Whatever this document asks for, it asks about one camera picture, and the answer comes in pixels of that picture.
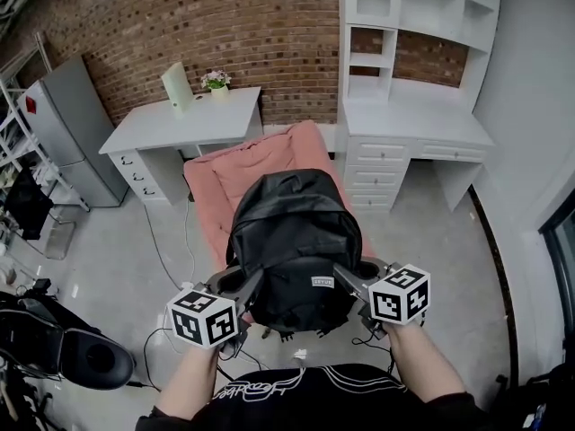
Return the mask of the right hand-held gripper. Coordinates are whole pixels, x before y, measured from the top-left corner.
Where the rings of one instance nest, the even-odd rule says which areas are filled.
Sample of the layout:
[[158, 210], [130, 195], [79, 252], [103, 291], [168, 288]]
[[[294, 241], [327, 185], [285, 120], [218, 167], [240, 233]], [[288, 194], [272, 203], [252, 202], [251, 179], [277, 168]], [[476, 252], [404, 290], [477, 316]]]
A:
[[344, 289], [364, 302], [362, 322], [382, 338], [383, 324], [404, 326], [428, 310], [430, 273], [413, 266], [387, 264], [379, 259], [363, 260], [359, 271], [333, 264], [333, 276]]

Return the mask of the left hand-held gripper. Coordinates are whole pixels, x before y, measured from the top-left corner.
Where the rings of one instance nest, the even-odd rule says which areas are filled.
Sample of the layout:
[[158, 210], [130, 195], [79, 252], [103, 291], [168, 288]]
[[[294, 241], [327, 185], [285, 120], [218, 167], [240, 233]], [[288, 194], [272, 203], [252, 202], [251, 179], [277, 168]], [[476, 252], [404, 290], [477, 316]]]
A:
[[218, 348], [226, 358], [236, 357], [250, 327], [244, 315], [263, 281], [262, 270], [245, 278], [240, 268], [228, 268], [205, 283], [184, 288], [166, 305], [174, 336], [195, 347]]

